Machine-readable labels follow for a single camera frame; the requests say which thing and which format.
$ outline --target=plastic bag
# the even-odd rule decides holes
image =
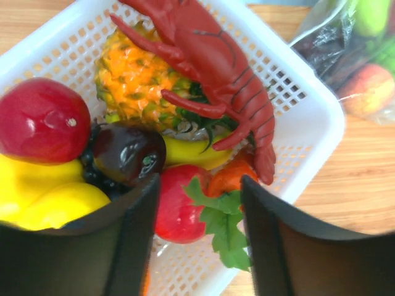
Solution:
[[[346,113],[395,125],[395,1],[319,0],[291,46]]]

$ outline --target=red apple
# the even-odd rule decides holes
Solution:
[[[199,166],[180,165],[162,172],[155,227],[160,238],[176,244],[190,244],[204,236],[206,224],[199,221],[204,207],[192,205],[192,199],[183,189],[195,176],[200,180],[203,193],[207,194],[211,175]]]
[[[0,99],[0,153],[55,164],[77,158],[88,143],[91,119],[81,96],[62,83],[32,78]]]

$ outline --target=white plastic basket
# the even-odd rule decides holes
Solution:
[[[268,189],[292,204],[342,139],[343,111],[312,69],[242,2],[201,2],[272,85],[278,161]],[[141,17],[116,0],[74,2],[0,57],[0,95],[27,78],[45,76],[78,91],[92,116],[100,114],[105,106],[96,99],[93,62],[115,28],[109,12],[128,22]],[[150,270],[150,295],[219,295],[238,272],[222,265],[210,236],[190,245],[155,239]]]

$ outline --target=yellow banana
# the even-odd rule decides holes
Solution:
[[[218,135],[214,138],[214,142],[224,139],[228,135],[228,133]],[[198,165],[206,170],[213,170],[226,163],[233,153],[232,149],[215,151],[211,146],[204,151],[209,140],[185,141],[168,136],[163,136],[163,139],[166,143],[167,166],[190,164]]]

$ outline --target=green leaf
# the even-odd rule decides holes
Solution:
[[[248,271],[250,261],[245,258],[243,248],[248,247],[249,242],[237,227],[242,219],[242,213],[229,215],[214,208],[204,208],[200,216],[206,223],[206,234],[214,234],[212,248],[220,254],[223,264]]]
[[[224,214],[214,208],[205,207],[200,214],[200,221],[206,223],[206,234],[216,234],[221,232],[221,224],[219,221],[223,218]]]
[[[240,191],[231,191],[213,199],[206,196],[197,177],[194,177],[188,186],[184,187],[185,193],[194,201],[195,206],[214,208],[226,214],[239,214],[241,206]]]
[[[237,250],[248,247],[246,236],[238,229],[237,224],[243,219],[243,214],[223,214],[218,219],[217,232],[212,240],[214,252],[221,250]]]
[[[227,268],[238,268],[249,271],[251,261],[248,254],[243,249],[238,250],[221,250],[219,251],[220,259]]]

